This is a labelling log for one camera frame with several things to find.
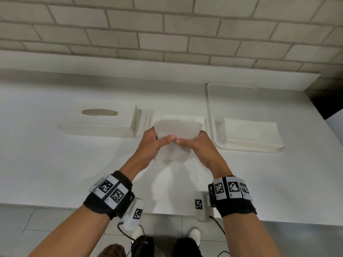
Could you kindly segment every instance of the black pants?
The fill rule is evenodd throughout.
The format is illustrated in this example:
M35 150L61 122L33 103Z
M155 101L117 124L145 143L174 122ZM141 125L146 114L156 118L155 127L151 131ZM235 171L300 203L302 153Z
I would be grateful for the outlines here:
M154 239L142 235L138 237L131 247L132 257L153 257L155 251ZM173 257L202 257L197 243L191 238L180 238L176 241Z

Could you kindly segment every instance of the oval slot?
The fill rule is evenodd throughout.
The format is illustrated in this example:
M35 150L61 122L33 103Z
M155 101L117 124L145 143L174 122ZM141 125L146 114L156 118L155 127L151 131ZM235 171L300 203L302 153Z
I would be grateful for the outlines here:
M109 109L85 109L81 112L84 115L88 116L116 116L118 115L117 111Z

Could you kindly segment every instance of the shoe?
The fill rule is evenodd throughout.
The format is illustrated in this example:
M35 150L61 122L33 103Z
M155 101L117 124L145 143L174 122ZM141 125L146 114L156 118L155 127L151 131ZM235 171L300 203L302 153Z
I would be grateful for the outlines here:
M198 247L200 246L200 230L198 228L193 228L188 237L192 238Z
M137 229L132 233L132 238L133 239L137 239L138 237L144 235L144 231L143 231L143 228L142 226L138 225Z

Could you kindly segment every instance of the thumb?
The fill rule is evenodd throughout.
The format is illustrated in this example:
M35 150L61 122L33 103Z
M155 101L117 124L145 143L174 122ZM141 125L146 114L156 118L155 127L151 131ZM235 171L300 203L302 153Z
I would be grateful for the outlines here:
M178 138L175 143L181 147L193 148L194 140Z
M163 137L157 140L158 148L160 149L161 147L172 143L175 139L176 139L176 136L174 134L170 134L166 137Z

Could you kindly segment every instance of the backsplash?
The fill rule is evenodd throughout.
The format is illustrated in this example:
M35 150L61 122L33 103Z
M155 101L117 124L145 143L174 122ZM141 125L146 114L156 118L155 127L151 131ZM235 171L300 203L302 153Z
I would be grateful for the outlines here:
M0 49L321 73L343 90L343 0L0 0Z

